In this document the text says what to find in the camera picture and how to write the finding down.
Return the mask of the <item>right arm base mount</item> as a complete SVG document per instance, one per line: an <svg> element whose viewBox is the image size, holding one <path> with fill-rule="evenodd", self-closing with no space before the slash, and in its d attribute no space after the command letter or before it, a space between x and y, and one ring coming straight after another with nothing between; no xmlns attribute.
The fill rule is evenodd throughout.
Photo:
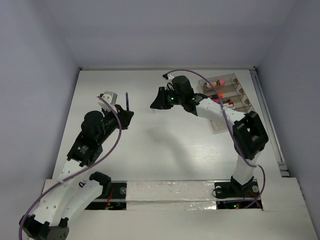
<svg viewBox="0 0 320 240"><path fill-rule="evenodd" d="M242 192L232 189L229 181L218 181L214 183L211 192L216 199L218 210L238 210L238 209L263 209L261 198L255 199L260 194L260 189L256 180Z"/></svg>

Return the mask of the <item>purple gel pen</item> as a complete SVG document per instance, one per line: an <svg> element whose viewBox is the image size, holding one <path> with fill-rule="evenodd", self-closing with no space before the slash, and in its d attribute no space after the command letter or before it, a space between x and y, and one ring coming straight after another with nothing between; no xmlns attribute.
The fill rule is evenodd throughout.
<svg viewBox="0 0 320 240"><path fill-rule="evenodd" d="M129 111L130 110L130 102L129 102L129 93L128 92L125 93L125 103L126 103L126 110Z"/></svg>

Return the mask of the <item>white pen red cap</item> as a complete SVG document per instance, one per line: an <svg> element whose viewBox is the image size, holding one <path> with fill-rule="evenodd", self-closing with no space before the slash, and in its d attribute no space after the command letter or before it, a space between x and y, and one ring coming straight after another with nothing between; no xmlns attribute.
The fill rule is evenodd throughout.
<svg viewBox="0 0 320 240"><path fill-rule="evenodd" d="M233 107L233 106L234 106L234 103L231 102L231 101L229 101L229 102L224 103L223 106L224 106L224 107L228 107L228 106Z"/></svg>

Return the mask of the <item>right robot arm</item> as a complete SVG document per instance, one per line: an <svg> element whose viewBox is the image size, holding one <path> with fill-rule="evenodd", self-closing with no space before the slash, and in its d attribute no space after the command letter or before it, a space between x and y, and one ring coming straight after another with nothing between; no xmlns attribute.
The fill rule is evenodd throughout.
<svg viewBox="0 0 320 240"><path fill-rule="evenodd" d="M202 93L195 93L189 79L184 76L164 74L166 86L158 89L151 109L169 110L175 105L197 117L213 121L228 129L234 149L238 154L236 167L230 179L230 190L242 196L254 178L254 168L260 152L269 141L260 116L255 111L243 113L225 107Z"/></svg>

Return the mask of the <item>pink black highlighter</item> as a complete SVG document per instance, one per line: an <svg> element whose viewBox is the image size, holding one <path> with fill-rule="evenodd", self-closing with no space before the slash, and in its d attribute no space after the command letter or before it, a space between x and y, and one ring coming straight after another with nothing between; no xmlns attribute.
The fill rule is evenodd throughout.
<svg viewBox="0 0 320 240"><path fill-rule="evenodd" d="M219 101L219 99L213 99L213 101L215 102L215 103L217 103L217 104L219 104L220 103L220 101Z"/></svg>

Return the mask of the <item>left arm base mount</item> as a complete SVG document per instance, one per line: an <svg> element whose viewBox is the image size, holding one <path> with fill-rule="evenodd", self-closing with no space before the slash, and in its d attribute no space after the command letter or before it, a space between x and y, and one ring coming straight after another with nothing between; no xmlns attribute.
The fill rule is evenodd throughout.
<svg viewBox="0 0 320 240"><path fill-rule="evenodd" d="M127 209L127 182L114 181L108 196L101 195L93 200L85 210L122 211Z"/></svg>

